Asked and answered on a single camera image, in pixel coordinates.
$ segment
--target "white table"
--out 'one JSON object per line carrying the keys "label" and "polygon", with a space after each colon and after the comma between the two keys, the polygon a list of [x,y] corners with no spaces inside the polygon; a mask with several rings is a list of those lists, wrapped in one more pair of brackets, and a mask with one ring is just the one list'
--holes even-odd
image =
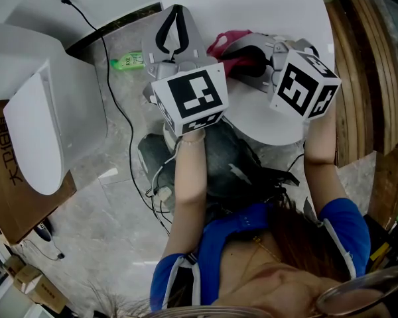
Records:
{"label": "white table", "polygon": [[[161,0],[163,8],[175,3],[190,9],[207,48],[219,33],[250,29],[293,40],[306,38],[320,59],[334,69],[334,44],[323,0]],[[286,145],[304,136],[302,122],[270,110],[267,94],[228,79],[226,117],[241,132],[271,145]]]}

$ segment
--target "tile floor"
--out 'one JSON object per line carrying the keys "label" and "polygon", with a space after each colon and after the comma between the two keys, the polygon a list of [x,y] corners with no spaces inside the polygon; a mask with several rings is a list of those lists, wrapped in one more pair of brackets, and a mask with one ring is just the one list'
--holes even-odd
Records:
{"label": "tile floor", "polygon": [[[141,19],[107,35],[105,41],[111,58],[139,50],[142,34],[154,16]],[[80,317],[92,317],[100,305],[91,289],[109,289],[115,295],[135,301],[148,297],[153,270],[158,262],[166,233],[136,192],[129,173],[129,126],[119,114],[106,86],[106,59],[102,43],[97,41],[80,54],[80,59],[96,66],[107,115],[108,134],[95,152],[71,169],[77,193],[51,216],[54,241],[65,259],[52,262],[31,244],[17,248],[31,264],[39,267],[70,299],[70,307]],[[133,141],[134,176],[142,191],[150,187],[137,157],[137,143],[149,132],[158,133],[162,117],[154,105],[141,95],[146,82],[144,70],[112,70],[110,82],[120,105],[135,128]],[[289,146],[266,146],[248,140],[268,167],[287,169],[302,152],[302,143]],[[289,193],[299,207],[308,196],[303,168],[299,160],[292,169],[300,187]],[[342,183],[350,197],[365,213],[373,183],[375,156],[340,169]],[[29,237],[48,256],[58,251],[34,234]]]}

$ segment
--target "bracelet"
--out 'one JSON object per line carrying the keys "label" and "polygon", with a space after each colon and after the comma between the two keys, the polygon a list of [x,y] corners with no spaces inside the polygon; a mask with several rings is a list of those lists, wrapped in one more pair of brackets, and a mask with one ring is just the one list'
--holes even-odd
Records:
{"label": "bracelet", "polygon": [[181,139],[181,140],[180,140],[180,143],[182,143],[182,144],[187,144],[187,145],[189,145],[189,146],[195,145],[195,144],[198,144],[199,142],[201,142],[202,140],[204,140],[204,139],[205,139],[205,136],[206,136],[206,132],[204,131],[198,140],[195,140],[195,141],[186,141],[186,140],[184,140],[184,139]]}

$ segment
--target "white cube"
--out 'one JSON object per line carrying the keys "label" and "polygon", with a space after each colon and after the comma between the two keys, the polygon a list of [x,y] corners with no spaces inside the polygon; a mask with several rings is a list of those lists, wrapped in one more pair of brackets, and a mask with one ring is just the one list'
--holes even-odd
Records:
{"label": "white cube", "polygon": [[302,120],[322,117],[340,83],[315,55],[290,49],[270,108]]}
{"label": "white cube", "polygon": [[215,124],[228,108],[223,64],[179,72],[154,81],[152,88],[157,105],[176,136]]}

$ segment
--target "cardboard box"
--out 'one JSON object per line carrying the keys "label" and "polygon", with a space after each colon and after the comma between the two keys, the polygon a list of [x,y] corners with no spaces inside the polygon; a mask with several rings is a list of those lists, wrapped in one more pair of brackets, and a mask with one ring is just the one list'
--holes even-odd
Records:
{"label": "cardboard box", "polygon": [[5,262],[5,270],[12,278],[14,278],[17,273],[24,268],[24,266],[25,263],[15,254]]}
{"label": "cardboard box", "polygon": [[9,244],[19,243],[41,221],[75,192],[68,172],[60,189],[52,195],[35,191],[24,179],[13,152],[0,101],[0,231]]}
{"label": "cardboard box", "polygon": [[34,266],[26,265],[13,280],[13,285],[37,304],[60,313],[68,299]]}

